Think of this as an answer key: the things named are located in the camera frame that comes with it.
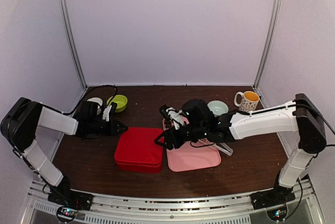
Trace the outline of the red tin lid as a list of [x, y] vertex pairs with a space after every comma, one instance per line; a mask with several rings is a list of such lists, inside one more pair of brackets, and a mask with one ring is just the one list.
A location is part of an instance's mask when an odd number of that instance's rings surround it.
[[115, 162], [157, 164], [163, 160], [163, 147], [154, 140], [163, 132], [159, 128], [130, 127], [118, 141]]

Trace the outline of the red tin box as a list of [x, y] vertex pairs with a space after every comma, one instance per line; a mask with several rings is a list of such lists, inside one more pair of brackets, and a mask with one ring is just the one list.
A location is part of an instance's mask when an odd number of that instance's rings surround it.
[[162, 170], [162, 162], [157, 164], [141, 164], [141, 163], [125, 163], [115, 162], [120, 170], [135, 173], [160, 173]]

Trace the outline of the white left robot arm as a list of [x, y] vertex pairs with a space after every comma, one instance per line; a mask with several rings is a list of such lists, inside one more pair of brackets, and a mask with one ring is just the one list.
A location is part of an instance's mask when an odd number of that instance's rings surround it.
[[4, 116], [1, 134], [13, 151], [34, 173], [51, 187], [55, 197], [64, 205], [75, 201], [71, 182], [49, 159], [40, 147], [39, 132], [50, 130], [63, 135], [86, 139], [91, 135], [118, 136], [128, 126], [113, 117], [117, 105], [104, 107], [92, 100], [82, 102], [75, 114], [66, 114], [43, 103], [20, 97]]

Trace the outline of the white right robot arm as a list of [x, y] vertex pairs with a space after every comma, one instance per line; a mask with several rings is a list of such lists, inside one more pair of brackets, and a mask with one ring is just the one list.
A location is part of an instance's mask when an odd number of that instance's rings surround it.
[[187, 101], [181, 110], [163, 105], [159, 111], [172, 126], [154, 142], [168, 150], [200, 139], [228, 143], [254, 136], [297, 133], [299, 139], [268, 194], [269, 200], [275, 204], [288, 196], [310, 161], [327, 147], [326, 121], [303, 93], [278, 106], [254, 111], [234, 110], [220, 116], [215, 116], [202, 99]]

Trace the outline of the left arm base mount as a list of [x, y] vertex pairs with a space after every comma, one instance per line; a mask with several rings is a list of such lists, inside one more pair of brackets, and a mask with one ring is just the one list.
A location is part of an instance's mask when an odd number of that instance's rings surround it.
[[48, 195], [48, 201], [58, 205], [68, 206], [75, 210], [89, 211], [91, 209], [93, 195], [71, 190], [69, 196], [61, 196], [59, 193], [52, 191]]

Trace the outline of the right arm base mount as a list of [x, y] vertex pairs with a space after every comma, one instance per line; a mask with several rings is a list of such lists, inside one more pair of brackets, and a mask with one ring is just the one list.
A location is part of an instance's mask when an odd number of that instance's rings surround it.
[[277, 205], [283, 205], [289, 201], [295, 200], [295, 194], [290, 192], [287, 195], [275, 193], [272, 190], [256, 192], [250, 195], [251, 203], [254, 210], [270, 208]]

